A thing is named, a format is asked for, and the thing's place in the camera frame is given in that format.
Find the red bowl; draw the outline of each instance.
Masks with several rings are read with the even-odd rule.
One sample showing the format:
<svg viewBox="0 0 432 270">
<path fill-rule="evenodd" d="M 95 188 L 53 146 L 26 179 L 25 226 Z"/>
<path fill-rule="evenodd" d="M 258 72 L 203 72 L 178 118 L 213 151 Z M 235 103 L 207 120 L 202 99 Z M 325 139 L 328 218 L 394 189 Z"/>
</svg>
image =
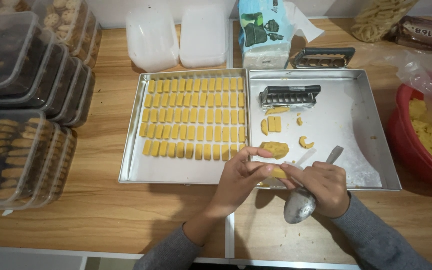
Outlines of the red bowl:
<svg viewBox="0 0 432 270">
<path fill-rule="evenodd" d="M 410 100 L 423 100 L 423 93 L 402 84 L 396 93 L 396 109 L 388 121 L 393 152 L 421 179 L 432 183 L 432 156 L 419 140 L 410 120 Z"/>
</svg>

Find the hand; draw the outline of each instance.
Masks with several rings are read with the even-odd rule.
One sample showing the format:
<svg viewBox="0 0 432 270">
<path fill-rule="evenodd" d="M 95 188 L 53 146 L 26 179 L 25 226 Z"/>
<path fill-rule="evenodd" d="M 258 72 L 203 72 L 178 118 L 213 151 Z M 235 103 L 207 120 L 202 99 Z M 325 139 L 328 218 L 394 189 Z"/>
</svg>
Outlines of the hand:
<svg viewBox="0 0 432 270">
<path fill-rule="evenodd" d="M 248 198 L 253 188 L 273 172 L 273 165 L 258 161 L 248 161 L 249 156 L 270 158 L 271 152 L 246 146 L 226 162 L 213 199 L 207 212 L 214 217 L 226 217 L 236 211 Z"/>
<path fill-rule="evenodd" d="M 346 190 L 346 171 L 338 166 L 316 161 L 300 170 L 286 163 L 281 169 L 292 176 L 316 197 L 315 211 L 329 218 L 338 218 L 348 210 L 350 196 Z M 289 189 L 300 187 L 292 179 L 280 179 Z"/>
</svg>

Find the metal cookie cutter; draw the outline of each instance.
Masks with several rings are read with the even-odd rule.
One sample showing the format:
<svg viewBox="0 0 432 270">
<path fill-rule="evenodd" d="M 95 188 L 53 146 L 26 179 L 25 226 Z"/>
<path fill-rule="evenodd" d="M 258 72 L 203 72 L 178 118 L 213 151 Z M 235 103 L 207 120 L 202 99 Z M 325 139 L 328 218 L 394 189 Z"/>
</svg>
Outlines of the metal cookie cutter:
<svg viewBox="0 0 432 270">
<path fill-rule="evenodd" d="M 291 65 L 295 69 L 347 69 L 355 52 L 353 47 L 306 47 L 294 57 Z"/>
<path fill-rule="evenodd" d="M 259 93 L 261 107 L 314 107 L 321 85 L 267 86 Z"/>
</svg>

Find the white plastic container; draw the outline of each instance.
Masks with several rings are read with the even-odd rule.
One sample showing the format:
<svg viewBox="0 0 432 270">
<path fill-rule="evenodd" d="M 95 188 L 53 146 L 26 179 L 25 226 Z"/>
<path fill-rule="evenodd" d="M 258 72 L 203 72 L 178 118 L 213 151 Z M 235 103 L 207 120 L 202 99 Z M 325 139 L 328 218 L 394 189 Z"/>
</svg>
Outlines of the white plastic container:
<svg viewBox="0 0 432 270">
<path fill-rule="evenodd" d="M 216 66 L 226 61 L 228 19 L 219 5 L 191 6 L 181 21 L 179 58 L 187 68 Z"/>
<path fill-rule="evenodd" d="M 174 67 L 179 46 L 169 7 L 156 0 L 138 1 L 126 15 L 129 58 L 148 73 Z"/>
</svg>

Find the person's left hand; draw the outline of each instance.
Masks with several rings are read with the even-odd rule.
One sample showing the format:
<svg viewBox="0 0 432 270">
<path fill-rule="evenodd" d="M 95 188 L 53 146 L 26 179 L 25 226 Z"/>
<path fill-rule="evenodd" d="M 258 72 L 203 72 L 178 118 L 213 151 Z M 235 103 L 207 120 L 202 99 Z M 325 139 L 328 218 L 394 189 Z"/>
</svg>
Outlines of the person's left hand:
<svg viewBox="0 0 432 270">
<path fill-rule="evenodd" d="M 259 147 L 246 146 L 224 165 L 213 199 L 207 206 L 207 213 L 223 218 L 243 204 L 253 188 L 273 172 L 274 165 L 248 161 L 249 156 L 270 158 L 271 152 Z"/>
</svg>

